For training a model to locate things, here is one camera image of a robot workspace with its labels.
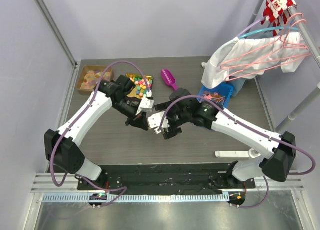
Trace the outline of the grey blue cloth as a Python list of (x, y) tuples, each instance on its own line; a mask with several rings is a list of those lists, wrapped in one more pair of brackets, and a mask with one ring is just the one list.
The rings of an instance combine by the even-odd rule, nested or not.
[(237, 94), (241, 91), (244, 83), (246, 82), (245, 78), (238, 78), (238, 79), (232, 79), (228, 83), (234, 87), (234, 90), (232, 92), (232, 97), (237, 96)]

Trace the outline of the magenta plastic scoop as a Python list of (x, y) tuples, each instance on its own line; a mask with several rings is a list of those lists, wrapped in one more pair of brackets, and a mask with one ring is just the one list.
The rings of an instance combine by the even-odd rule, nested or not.
[(176, 79), (168, 69), (163, 69), (161, 71), (161, 76), (167, 86), (171, 87), (174, 91), (178, 90)]

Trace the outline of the aluminium frame rail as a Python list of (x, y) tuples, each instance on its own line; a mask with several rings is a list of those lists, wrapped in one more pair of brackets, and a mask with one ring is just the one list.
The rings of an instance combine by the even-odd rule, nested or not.
[[(290, 176), (285, 182), (276, 182), (271, 179), (264, 179), (258, 177), (249, 179), (245, 183), (241, 183), (238, 187), (219, 187), (210, 184), (208, 179), (202, 182), (192, 182), (191, 178), (183, 178), (181, 183), (175, 182), (173, 179), (168, 179), (160, 183), (129, 183), (124, 182), (123, 177), (116, 177), (113, 182), (115, 186), (108, 184), (108, 189), (120, 188), (127, 186), (129, 193), (132, 195), (134, 189), (137, 189), (138, 195), (190, 195), (195, 191), (198, 195), (200, 190), (207, 190), (216, 187), (217, 190), (235, 192), (240, 189), (253, 190), (266, 190), (267, 186), (271, 191), (288, 191), (288, 190), (304, 190), (302, 180), (299, 177)], [(31, 188), (32, 193), (57, 193), (57, 192), (76, 192), (76, 191), (96, 191), (97, 189), (91, 185), (86, 185), (84, 181), (78, 180), (74, 175), (67, 175), (65, 182), (62, 186), (57, 187), (51, 178), (50, 173), (37, 173)]]

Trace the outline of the blue bin of lollipops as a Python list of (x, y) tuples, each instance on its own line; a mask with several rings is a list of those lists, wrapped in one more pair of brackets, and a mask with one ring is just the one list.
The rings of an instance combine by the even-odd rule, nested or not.
[(203, 86), (198, 95), (221, 104), (226, 108), (229, 104), (233, 91), (234, 87), (232, 85), (221, 83), (213, 89), (209, 89)]

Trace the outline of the gold tin of popsicle candies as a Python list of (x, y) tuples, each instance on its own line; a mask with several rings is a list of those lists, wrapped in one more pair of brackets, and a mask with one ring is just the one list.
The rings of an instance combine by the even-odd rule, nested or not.
[(80, 73), (76, 89), (81, 95), (90, 95), (107, 66), (86, 65)]

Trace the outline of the teal hanger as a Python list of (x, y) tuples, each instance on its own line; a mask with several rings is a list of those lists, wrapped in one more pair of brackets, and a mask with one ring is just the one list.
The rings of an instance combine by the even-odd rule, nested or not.
[(299, 29), (296, 27), (293, 27), (292, 29), (290, 29), (289, 27), (286, 27), (284, 33), (283, 33), (283, 29), (284, 29), (283, 26), (263, 28), (263, 29), (251, 31), (246, 34), (242, 34), (233, 39), (243, 39), (253, 35), (259, 35), (261, 38), (269, 38), (269, 37), (273, 37), (274, 33), (276, 34), (276, 36), (280, 36), (281, 34), (283, 36), (286, 36), (289, 32), (299, 32)]

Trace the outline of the aluminium corner post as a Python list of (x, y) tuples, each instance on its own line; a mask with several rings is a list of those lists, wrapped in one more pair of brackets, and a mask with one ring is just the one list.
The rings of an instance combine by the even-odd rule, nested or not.
[(44, 16), (48, 26), (50, 27), (51, 31), (53, 32), (54, 36), (56, 37), (59, 45), (61, 46), (63, 52), (65, 53), (67, 59), (71, 63), (73, 68), (77, 67), (77, 61), (75, 60), (70, 48), (68, 47), (64, 37), (62, 36), (54, 18), (52, 17), (46, 3), (44, 0), (34, 0), (36, 5), (38, 6), (39, 10), (41, 11), (42, 15)]

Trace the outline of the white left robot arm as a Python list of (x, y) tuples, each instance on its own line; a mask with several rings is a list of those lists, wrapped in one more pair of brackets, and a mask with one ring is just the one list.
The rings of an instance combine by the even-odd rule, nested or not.
[(89, 184), (97, 190), (106, 185), (107, 178), (102, 168), (85, 157), (80, 145), (96, 121), (111, 108), (127, 117), (126, 125), (149, 129), (147, 112), (154, 107), (152, 92), (147, 92), (141, 99), (129, 97), (135, 86), (124, 75), (116, 81), (100, 80), (75, 115), (57, 130), (48, 129), (45, 132), (45, 154), (51, 172), (58, 166), (67, 173), (89, 179)]

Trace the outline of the red white cloth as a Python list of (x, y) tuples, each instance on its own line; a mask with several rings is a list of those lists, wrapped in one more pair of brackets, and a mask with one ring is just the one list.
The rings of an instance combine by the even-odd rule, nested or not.
[(268, 22), (272, 27), (288, 27), (293, 20), (291, 10), (296, 7), (295, 0), (266, 0), (261, 24)]

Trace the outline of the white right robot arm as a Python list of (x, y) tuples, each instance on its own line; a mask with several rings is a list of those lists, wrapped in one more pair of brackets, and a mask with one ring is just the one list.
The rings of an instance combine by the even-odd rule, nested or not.
[(226, 174), (226, 183), (233, 188), (250, 178), (267, 176), (284, 182), (296, 157), (295, 136), (290, 132), (283, 135), (265, 130), (234, 115), (228, 109), (210, 100), (191, 95), (179, 88), (168, 102), (155, 106), (156, 114), (148, 118), (149, 126), (165, 139), (181, 133), (184, 123), (221, 132), (231, 136), (257, 151), (258, 156), (239, 160), (232, 164)]

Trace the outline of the white shirt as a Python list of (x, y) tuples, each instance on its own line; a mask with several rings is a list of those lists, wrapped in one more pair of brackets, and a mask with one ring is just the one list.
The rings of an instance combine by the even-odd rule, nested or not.
[(207, 88), (215, 88), (231, 78), (252, 79), (278, 67), (283, 73), (293, 73), (310, 55), (305, 40), (297, 31), (259, 39), (235, 37), (202, 63), (201, 82)]

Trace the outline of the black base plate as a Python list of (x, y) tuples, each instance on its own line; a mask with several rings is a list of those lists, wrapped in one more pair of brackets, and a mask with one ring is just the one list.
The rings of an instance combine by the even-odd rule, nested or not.
[(160, 183), (168, 179), (181, 183), (183, 178), (191, 178), (192, 182), (209, 180), (210, 184), (219, 187), (238, 187), (241, 182), (232, 186), (227, 181), (227, 170), (230, 163), (187, 163), (187, 164), (138, 164), (138, 165), (103, 165), (107, 177), (102, 187), (108, 184), (115, 186), (114, 179), (123, 177), (126, 184), (129, 183)]

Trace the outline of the dark tin of star candies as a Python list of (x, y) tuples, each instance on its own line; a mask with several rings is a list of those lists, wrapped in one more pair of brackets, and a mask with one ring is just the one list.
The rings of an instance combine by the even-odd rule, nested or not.
[(127, 72), (125, 75), (129, 77), (132, 82), (135, 83), (135, 88), (131, 91), (131, 93), (127, 95), (128, 97), (135, 97), (135, 98), (142, 99), (144, 96), (147, 95), (147, 92), (148, 92), (147, 87), (152, 89), (152, 85), (154, 81), (153, 76), (146, 75), (145, 76), (146, 82), (145, 82), (144, 78), (139, 73)]

